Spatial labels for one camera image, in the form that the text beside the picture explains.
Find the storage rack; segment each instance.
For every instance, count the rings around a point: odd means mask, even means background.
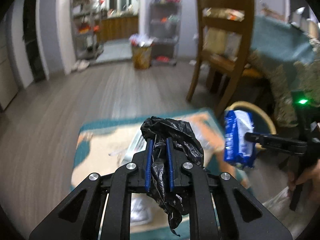
[[[151,52],[152,65],[157,63],[176,65],[180,38],[181,7],[181,1],[151,1],[149,37],[154,39]],[[169,61],[157,60],[161,56],[169,58]]]
[[[97,33],[99,30],[94,31],[95,26],[101,27],[101,3],[98,1],[98,7],[93,8],[97,3],[96,0],[70,0],[71,3],[71,28],[74,48],[77,60],[90,60],[96,59],[103,52],[103,44],[97,41]],[[74,13],[74,9],[80,7],[79,12]],[[86,32],[80,33],[79,27],[84,22],[84,19],[89,18],[90,29]],[[88,38],[91,38],[92,46],[88,46]]]

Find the green light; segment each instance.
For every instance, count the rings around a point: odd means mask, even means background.
[[[308,102],[307,99],[301,99],[298,103],[304,105],[306,102]]]

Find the chair backrest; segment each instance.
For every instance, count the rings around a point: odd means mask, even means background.
[[[223,18],[214,18],[203,16],[205,8],[230,8],[244,11],[242,21],[233,21]],[[241,75],[249,53],[251,36],[254,21],[254,0],[197,0],[198,9],[198,30],[199,30],[199,47],[198,53],[202,51],[203,35],[205,27],[214,27],[225,31],[238,33],[242,36],[234,74]]]

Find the triangular cutout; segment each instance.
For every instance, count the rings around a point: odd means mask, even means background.
[[[86,189],[80,191],[80,193],[71,200],[68,206],[59,212],[59,218],[71,223],[76,222],[86,194]]]
[[[233,190],[244,222],[249,223],[262,217],[262,213],[257,209],[238,189]]]

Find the person's hand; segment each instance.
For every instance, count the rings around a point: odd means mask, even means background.
[[[306,168],[296,181],[294,181],[294,173],[288,172],[288,194],[292,195],[296,185],[305,183],[309,179],[312,180],[310,199],[320,203],[320,160],[315,166]]]

